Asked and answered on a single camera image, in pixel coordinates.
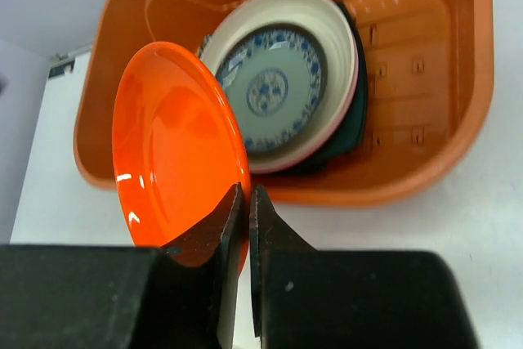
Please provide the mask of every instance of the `stack of plates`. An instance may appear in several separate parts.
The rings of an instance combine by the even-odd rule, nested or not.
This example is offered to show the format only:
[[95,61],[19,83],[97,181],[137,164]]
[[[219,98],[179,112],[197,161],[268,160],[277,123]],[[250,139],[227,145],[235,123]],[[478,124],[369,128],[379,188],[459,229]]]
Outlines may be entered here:
[[235,113],[251,173],[309,172],[358,145],[363,48],[332,0],[248,0],[201,51]]

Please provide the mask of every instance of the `dark green plate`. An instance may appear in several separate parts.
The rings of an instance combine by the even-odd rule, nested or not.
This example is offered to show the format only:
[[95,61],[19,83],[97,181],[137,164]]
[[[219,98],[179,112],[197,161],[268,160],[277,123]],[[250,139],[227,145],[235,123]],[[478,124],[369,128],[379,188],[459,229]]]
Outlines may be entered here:
[[360,34],[343,2],[337,2],[351,27],[359,57],[358,82],[351,106],[334,134],[309,158],[285,171],[288,174],[309,174],[324,168],[325,164],[339,155],[346,154],[359,146],[363,140],[367,101],[369,98],[367,65]]

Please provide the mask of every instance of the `orange plastic bin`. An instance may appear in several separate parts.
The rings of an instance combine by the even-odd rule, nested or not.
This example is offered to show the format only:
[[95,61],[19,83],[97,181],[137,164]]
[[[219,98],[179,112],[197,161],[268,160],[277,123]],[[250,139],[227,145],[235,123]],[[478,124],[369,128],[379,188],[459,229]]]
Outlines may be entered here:
[[[79,171],[114,187],[111,121],[131,57],[153,41],[195,51],[243,0],[108,0],[74,135]],[[364,42],[369,113],[363,145],[307,177],[255,178],[273,200],[380,204],[421,190],[470,147],[494,89],[492,0],[343,0]]]

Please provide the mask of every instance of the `plate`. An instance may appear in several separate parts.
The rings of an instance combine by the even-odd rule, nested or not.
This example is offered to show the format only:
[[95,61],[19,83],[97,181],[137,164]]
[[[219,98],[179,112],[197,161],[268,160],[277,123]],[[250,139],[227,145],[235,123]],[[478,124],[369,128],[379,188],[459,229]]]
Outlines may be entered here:
[[225,93],[182,47],[152,43],[134,55],[112,131],[118,196],[136,245],[175,239],[233,184],[250,196],[247,153]]
[[330,159],[349,153],[361,144],[364,137],[365,120],[367,116],[367,106],[369,99],[369,86],[367,81],[367,65],[360,34],[356,24],[351,18],[345,3],[337,2],[346,19],[349,21],[356,47],[358,49],[358,83],[351,106],[346,112],[345,118],[334,132],[312,156],[308,157],[298,165],[288,170],[292,174],[308,174],[318,172]]
[[326,71],[323,48],[296,26],[257,29],[233,48],[216,76],[247,152],[278,149],[303,129],[324,94]]
[[218,26],[201,59],[213,74],[232,48],[256,29],[291,24],[311,32],[324,49],[325,94],[309,123],[280,149],[249,157],[251,173],[290,168],[318,150],[342,121],[355,91],[357,51],[351,28],[332,0],[248,0]]

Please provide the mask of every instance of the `white plate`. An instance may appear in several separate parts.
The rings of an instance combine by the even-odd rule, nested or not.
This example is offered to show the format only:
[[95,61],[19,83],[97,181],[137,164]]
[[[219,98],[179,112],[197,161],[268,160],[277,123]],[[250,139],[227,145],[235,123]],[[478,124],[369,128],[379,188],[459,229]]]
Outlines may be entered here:
[[302,132],[274,152],[249,157],[254,174],[281,171],[318,150],[333,134],[351,103],[357,79],[357,51],[351,27],[332,0],[247,0],[218,26],[201,59],[216,74],[235,44],[253,30],[291,24],[310,31],[324,49],[325,94]]

